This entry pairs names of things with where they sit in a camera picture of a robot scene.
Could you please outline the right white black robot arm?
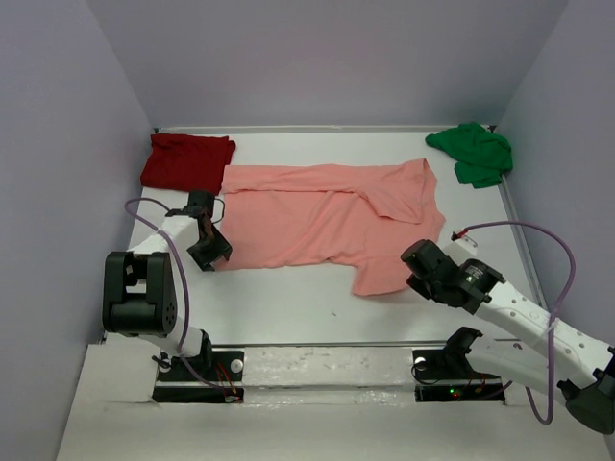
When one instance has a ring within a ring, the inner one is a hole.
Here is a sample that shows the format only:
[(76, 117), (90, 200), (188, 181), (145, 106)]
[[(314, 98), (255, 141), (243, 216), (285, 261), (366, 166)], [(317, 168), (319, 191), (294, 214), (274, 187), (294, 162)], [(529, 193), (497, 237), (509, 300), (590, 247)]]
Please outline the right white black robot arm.
[(416, 293), (461, 308), (513, 337), (500, 343), (461, 327), (428, 359), (427, 368), (452, 376), (507, 378), (560, 403), (582, 425), (613, 434), (613, 346), (553, 319), (476, 254), (469, 239), (445, 248), (422, 239), (401, 255), (411, 272), (406, 283)]

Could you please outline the pink t shirt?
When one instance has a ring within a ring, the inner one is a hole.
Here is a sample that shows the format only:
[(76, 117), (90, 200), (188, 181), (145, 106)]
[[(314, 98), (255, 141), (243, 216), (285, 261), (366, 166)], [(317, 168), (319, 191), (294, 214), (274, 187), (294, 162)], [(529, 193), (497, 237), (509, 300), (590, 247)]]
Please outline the pink t shirt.
[(233, 252), (220, 269), (273, 269), (325, 262), (356, 270), (353, 294), (406, 289), (401, 255), (436, 241), (445, 217), (437, 178), (423, 159), (398, 165), (231, 165), (222, 183), (222, 234)]

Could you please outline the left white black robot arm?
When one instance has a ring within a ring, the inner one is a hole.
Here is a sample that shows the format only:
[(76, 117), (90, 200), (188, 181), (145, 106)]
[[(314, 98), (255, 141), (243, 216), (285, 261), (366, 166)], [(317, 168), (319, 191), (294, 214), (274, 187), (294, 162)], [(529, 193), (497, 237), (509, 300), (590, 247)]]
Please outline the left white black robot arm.
[(168, 355), (159, 359), (161, 368), (170, 370), (177, 364), (193, 379), (210, 373), (213, 351), (209, 335), (189, 322), (187, 275), (176, 239), (186, 231), (196, 232), (186, 252), (203, 272), (213, 271), (220, 260), (229, 261), (232, 245), (213, 219), (217, 201), (206, 190), (191, 191), (185, 206), (162, 208), (159, 226), (131, 209), (135, 199), (128, 201), (126, 211), (153, 233), (127, 251), (109, 253), (105, 261), (104, 330), (159, 347)]

